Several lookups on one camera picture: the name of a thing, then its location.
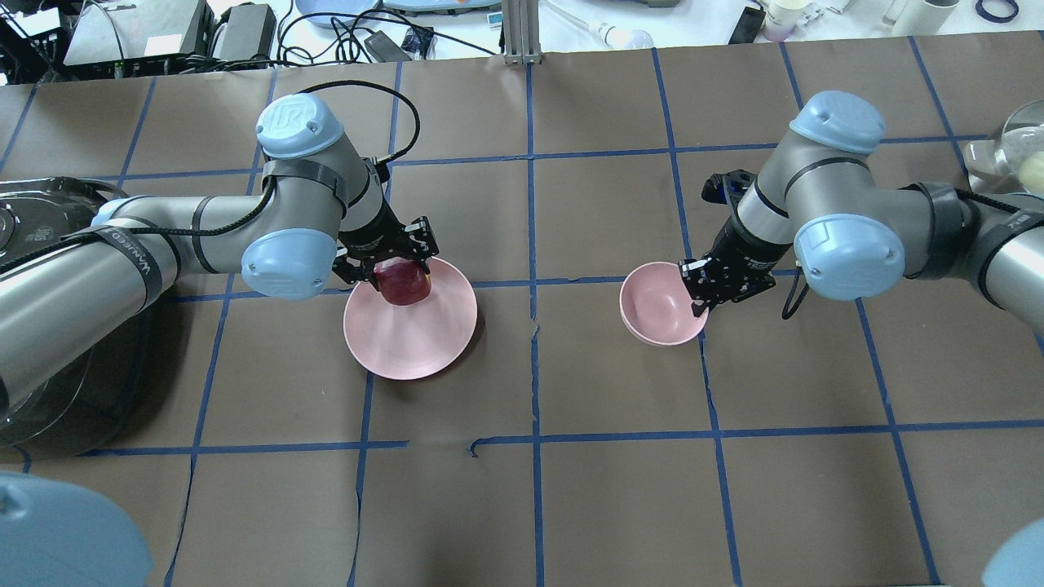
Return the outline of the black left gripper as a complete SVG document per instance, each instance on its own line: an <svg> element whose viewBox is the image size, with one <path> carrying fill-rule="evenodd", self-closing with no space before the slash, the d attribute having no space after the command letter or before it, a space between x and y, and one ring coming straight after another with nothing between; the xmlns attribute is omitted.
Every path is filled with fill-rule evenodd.
<svg viewBox="0 0 1044 587"><path fill-rule="evenodd" d="M333 275L349 286L379 286L375 265L392 258L411 259L430 274L429 260L440 255L429 217L420 216L406 226L400 222L378 181L370 182L361 199L347 209L337 241L346 255L335 258Z"/></svg>

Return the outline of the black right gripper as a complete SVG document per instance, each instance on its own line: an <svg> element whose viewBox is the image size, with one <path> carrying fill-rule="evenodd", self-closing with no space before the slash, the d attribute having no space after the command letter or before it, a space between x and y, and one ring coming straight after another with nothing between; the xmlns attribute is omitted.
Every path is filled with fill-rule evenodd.
<svg viewBox="0 0 1044 587"><path fill-rule="evenodd" d="M772 269L793 245L772 244L728 220L701 259L679 261L683 288L691 298L693 316L716 305L741 303L776 286Z"/></svg>

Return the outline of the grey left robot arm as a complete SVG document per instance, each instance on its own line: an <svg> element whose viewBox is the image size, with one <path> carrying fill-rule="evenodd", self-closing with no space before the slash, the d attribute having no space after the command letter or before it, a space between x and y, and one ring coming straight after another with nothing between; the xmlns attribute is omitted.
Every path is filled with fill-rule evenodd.
<svg viewBox="0 0 1044 587"><path fill-rule="evenodd" d="M392 212L392 158L359 155L321 90L276 98L261 112L261 196L117 198L86 229L4 261L4 412L180 277L240 274L257 294L303 300L321 294L329 275L375 282L385 260L436 256L427 219L402 224Z"/></svg>

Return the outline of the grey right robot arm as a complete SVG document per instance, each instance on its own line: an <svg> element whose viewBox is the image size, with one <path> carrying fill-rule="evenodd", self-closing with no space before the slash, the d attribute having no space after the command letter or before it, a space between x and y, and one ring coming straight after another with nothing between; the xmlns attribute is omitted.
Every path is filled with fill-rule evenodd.
<svg viewBox="0 0 1044 587"><path fill-rule="evenodd" d="M788 250L809 289L854 301L903 279L964 279L992 306L1042 331L1042 194L1014 179L996 192L950 183L881 188L869 156L885 121L843 90L813 95L767 164L737 190L708 181L730 215L699 258L668 265L682 311L702 322L723 303L772 289Z"/></svg>

